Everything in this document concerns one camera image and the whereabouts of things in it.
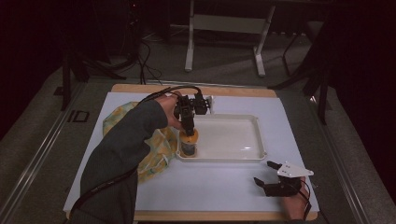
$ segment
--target metal stand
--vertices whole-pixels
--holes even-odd
[[[271,6],[266,19],[236,18],[194,14],[194,0],[190,0],[190,24],[189,24],[189,45],[187,47],[187,56],[185,71],[192,71],[193,53],[194,53],[194,29],[212,30],[224,32],[237,32],[247,34],[261,35],[259,44],[253,48],[258,75],[265,76],[264,65],[262,62],[262,46],[268,35],[271,19],[275,12],[275,6]]]

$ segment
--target yellow cloth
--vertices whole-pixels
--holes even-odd
[[[137,102],[121,105],[107,116],[103,121],[103,136],[136,105]],[[177,138],[169,127],[155,130],[152,137],[145,142],[150,146],[150,153],[137,168],[139,183],[162,172],[169,165],[169,161],[176,156],[177,150]]]

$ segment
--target white tabletop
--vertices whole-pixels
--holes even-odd
[[[146,93],[110,92],[78,169],[76,179],[64,205],[70,211],[79,196],[79,181],[85,164],[102,139],[103,120],[116,107],[139,101]],[[258,162],[185,162],[173,159],[162,173],[139,184],[136,214],[144,212],[282,212],[280,200],[266,197],[255,185],[253,177],[276,183],[276,170],[266,165],[291,162],[304,167],[285,110],[278,98],[215,96],[215,114],[243,114],[259,118],[262,141],[267,156]],[[312,212],[318,202],[311,188]]]

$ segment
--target rectangular tray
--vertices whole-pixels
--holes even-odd
[[[199,137],[195,157],[184,157],[178,140],[177,157],[182,161],[261,161],[266,151],[258,118],[251,115],[195,115]]]

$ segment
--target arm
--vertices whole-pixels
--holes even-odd
[[[301,186],[300,192],[305,195],[306,198],[309,198],[305,185]],[[282,204],[290,219],[288,223],[304,223],[304,211],[307,201],[300,193],[291,197],[283,197]]]
[[[129,111],[104,137],[91,154],[81,177],[81,194],[109,179],[134,169],[149,154],[144,140],[155,129],[172,125],[175,95],[145,102]],[[94,194],[71,216],[71,223],[132,223],[137,191],[137,173]]]

